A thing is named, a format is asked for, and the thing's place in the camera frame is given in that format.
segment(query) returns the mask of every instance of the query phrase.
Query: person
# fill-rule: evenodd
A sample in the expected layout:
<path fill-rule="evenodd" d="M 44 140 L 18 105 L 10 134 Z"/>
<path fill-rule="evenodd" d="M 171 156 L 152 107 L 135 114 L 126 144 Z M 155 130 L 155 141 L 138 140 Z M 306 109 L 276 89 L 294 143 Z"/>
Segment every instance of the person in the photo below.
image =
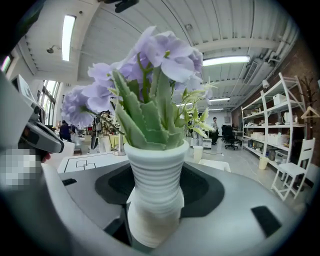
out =
<path fill-rule="evenodd" d="M 211 127 L 213 128 L 213 131 L 211 133 L 211 139 L 212 145 L 217 145 L 217 140 L 218 140 L 218 124 L 217 124 L 217 118 L 213 118 L 213 122 L 211 123 Z"/>
<path fill-rule="evenodd" d="M 68 142 L 72 142 L 70 133 L 71 133 L 71 130 L 69 129 L 67 122 L 65 120 L 62 120 L 62 125 L 60 126 L 60 131 L 59 131 L 60 139 L 61 140 L 65 139 Z"/>
<path fill-rule="evenodd" d="M 103 111 L 100 113 L 100 116 L 104 117 L 105 119 L 110 118 L 110 111 Z M 110 125 L 103 120 L 102 118 L 99 119 L 101 124 L 101 130 L 97 129 L 98 132 L 98 145 L 100 153 L 110 152 L 111 151 L 111 141 L 109 138 L 109 134 L 111 132 Z"/>

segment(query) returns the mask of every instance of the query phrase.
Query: white vase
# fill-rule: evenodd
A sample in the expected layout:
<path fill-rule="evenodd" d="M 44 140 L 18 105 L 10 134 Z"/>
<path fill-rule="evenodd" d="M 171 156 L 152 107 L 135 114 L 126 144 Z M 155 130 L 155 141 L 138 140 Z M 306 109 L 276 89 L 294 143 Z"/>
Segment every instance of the white vase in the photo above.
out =
<path fill-rule="evenodd" d="M 144 150 L 124 145 L 135 187 L 128 210 L 133 237 L 144 246 L 156 248 L 178 227 L 184 196 L 180 174 L 189 144 L 168 150 Z"/>

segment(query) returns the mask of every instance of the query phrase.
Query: black office chair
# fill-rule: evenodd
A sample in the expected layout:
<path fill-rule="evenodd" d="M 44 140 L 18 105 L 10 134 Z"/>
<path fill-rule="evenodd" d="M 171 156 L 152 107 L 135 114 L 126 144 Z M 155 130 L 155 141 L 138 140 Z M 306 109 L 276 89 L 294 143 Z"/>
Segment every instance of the black office chair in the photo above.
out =
<path fill-rule="evenodd" d="M 225 124 L 223 124 L 222 126 L 221 126 L 221 129 L 222 129 L 222 141 L 223 142 L 225 142 L 226 141 L 226 125 Z"/>
<path fill-rule="evenodd" d="M 229 145 L 225 145 L 224 147 L 227 148 L 233 148 L 233 150 L 238 149 L 238 146 L 234 145 L 234 143 L 237 141 L 234 137 L 234 133 L 232 132 L 232 126 L 228 125 L 225 128 L 225 142 L 229 143 Z"/>

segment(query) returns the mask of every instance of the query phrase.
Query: floor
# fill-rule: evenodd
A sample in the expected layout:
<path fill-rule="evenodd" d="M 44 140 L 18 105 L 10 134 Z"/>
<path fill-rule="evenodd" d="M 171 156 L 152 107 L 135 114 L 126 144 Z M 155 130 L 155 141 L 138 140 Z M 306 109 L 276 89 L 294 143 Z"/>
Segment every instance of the floor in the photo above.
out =
<path fill-rule="evenodd" d="M 186 137 L 185 139 L 190 142 L 191 137 Z M 185 158 L 186 161 L 194 162 L 193 151 L 193 148 L 189 149 Z M 213 145 L 211 149 L 203 149 L 202 159 L 227 162 L 232 173 L 253 179 L 268 190 L 270 190 L 277 172 L 270 164 L 267 165 L 265 170 L 259 169 L 259 157 L 245 148 L 242 149 L 241 146 L 236 150 L 232 148 L 225 149 L 225 143 L 220 138 L 217 141 L 217 145 Z M 280 189 L 282 184 L 283 182 L 278 178 L 276 187 Z M 304 184 L 304 190 L 299 193 L 295 200 L 293 194 L 290 193 L 284 203 L 297 213 L 301 213 L 305 209 L 305 201 L 310 193 L 311 187 Z"/>

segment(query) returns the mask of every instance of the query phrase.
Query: wall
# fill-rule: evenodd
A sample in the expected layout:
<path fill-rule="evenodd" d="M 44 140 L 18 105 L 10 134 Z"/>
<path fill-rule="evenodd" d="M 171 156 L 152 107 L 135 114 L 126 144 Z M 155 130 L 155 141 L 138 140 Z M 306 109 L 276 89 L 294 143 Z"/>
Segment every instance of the wall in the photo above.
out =
<path fill-rule="evenodd" d="M 298 76 L 300 80 L 300 84 L 302 87 L 302 92 L 304 94 L 307 93 L 306 87 L 303 85 L 301 82 L 302 79 L 305 77 L 310 80 L 313 79 L 313 81 L 310 84 L 311 87 L 311 93 L 313 95 L 313 100 L 317 100 L 313 104 L 313 108 L 320 113 L 320 90 L 319 90 L 319 85 L 317 81 L 320 79 L 320 72 L 318 67 L 316 66 L 313 56 L 308 49 L 305 41 L 303 38 L 300 36 L 295 45 L 292 47 L 291 51 L 288 53 L 288 55 L 285 57 L 281 65 L 277 68 L 277 70 L 274 72 L 274 75 L 272 75 L 269 79 L 268 82 L 270 86 L 272 87 L 277 81 L 279 81 L 279 72 L 282 73 L 284 77 L 294 77 Z M 300 99 L 299 92 L 297 88 L 295 90 L 292 90 L 293 94 L 297 97 L 297 99 Z M 246 102 L 242 104 L 242 106 L 246 106 L 255 99 L 257 99 L 260 96 L 260 90 L 258 90 L 250 99 L 248 99 Z M 308 98 L 304 97 L 306 106 L 308 106 Z M 234 121 L 235 125 L 238 125 L 238 116 L 241 115 L 241 106 L 238 107 L 237 109 L 232 111 L 232 120 Z M 317 124 L 313 126 L 312 129 L 312 137 L 316 139 L 315 142 L 315 147 L 314 147 L 314 153 L 313 153 L 313 158 L 311 163 L 320 167 L 320 120 L 314 119 L 314 121 L 317 121 Z M 311 130 L 310 127 L 308 126 L 307 129 L 307 138 L 309 139 L 311 135 Z M 311 170 L 316 170 L 316 166 L 313 166 L 310 168 Z M 312 173 L 312 171 L 309 169 L 307 173 L 307 178 L 308 176 L 316 176 L 316 173 Z"/>
<path fill-rule="evenodd" d="M 232 125 L 232 118 L 230 118 L 230 123 L 225 123 L 225 117 L 231 117 L 231 113 L 230 112 L 216 112 L 216 111 L 209 111 L 209 116 L 208 118 L 205 120 L 205 122 L 208 125 L 211 125 L 211 123 L 214 121 L 213 118 L 216 117 L 216 122 L 218 124 L 218 128 L 219 128 L 219 135 L 222 135 L 222 125 L 227 125 L 230 126 Z"/>
<path fill-rule="evenodd" d="M 12 51 L 12 55 L 14 59 L 5 75 L 6 78 L 11 81 L 17 75 L 21 75 L 22 78 L 29 85 L 32 95 L 34 99 L 37 101 L 38 90 L 41 91 L 44 85 L 43 80 L 35 79 L 35 76 L 31 73 L 30 69 L 28 68 L 18 47 L 16 47 Z"/>

